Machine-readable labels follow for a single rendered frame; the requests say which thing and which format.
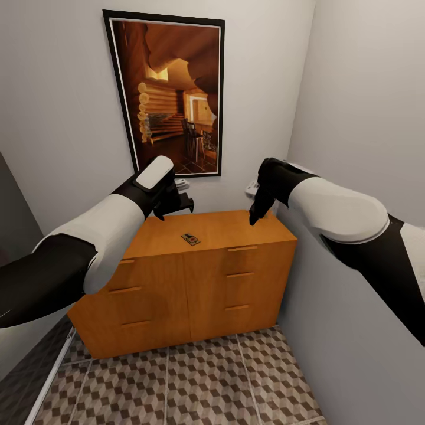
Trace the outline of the mousetrap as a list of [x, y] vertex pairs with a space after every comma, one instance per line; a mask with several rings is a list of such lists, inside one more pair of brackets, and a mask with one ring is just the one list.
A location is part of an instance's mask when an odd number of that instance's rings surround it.
[[187, 241], [190, 245], [194, 246], [198, 243], [200, 243], [199, 239], [197, 239], [196, 237], [194, 237], [191, 233], [185, 233], [183, 235], [181, 235], [181, 237]]

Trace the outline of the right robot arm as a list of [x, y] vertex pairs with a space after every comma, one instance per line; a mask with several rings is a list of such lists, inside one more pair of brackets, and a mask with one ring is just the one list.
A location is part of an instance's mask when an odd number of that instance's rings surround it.
[[255, 179], [247, 188], [256, 199], [251, 225], [281, 201], [325, 250], [362, 273], [425, 347], [425, 230], [391, 216], [376, 198], [294, 163], [266, 158]]

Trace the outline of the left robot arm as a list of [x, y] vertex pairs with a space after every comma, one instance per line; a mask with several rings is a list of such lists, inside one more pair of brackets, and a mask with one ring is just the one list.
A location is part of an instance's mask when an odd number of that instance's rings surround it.
[[190, 182], [156, 156], [112, 194], [53, 230], [32, 254], [0, 267], [0, 382], [84, 296], [103, 289], [139, 229], [190, 207]]

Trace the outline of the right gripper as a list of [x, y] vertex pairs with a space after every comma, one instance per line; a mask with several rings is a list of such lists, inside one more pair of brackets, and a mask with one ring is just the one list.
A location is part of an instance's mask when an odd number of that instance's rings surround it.
[[258, 190], [255, 202], [250, 207], [250, 224], [255, 225], [259, 218], [266, 217], [267, 211], [275, 202], [275, 198], [264, 198]]

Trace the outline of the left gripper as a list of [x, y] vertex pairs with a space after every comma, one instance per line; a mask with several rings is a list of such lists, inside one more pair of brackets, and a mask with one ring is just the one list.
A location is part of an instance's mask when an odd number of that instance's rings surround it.
[[176, 197], [169, 201], [160, 200], [156, 207], [153, 209], [156, 217], [164, 220], [164, 215], [175, 211], [184, 210], [190, 207], [191, 212], [194, 210], [194, 201], [192, 198], [188, 198], [187, 193], [181, 193], [177, 191]]

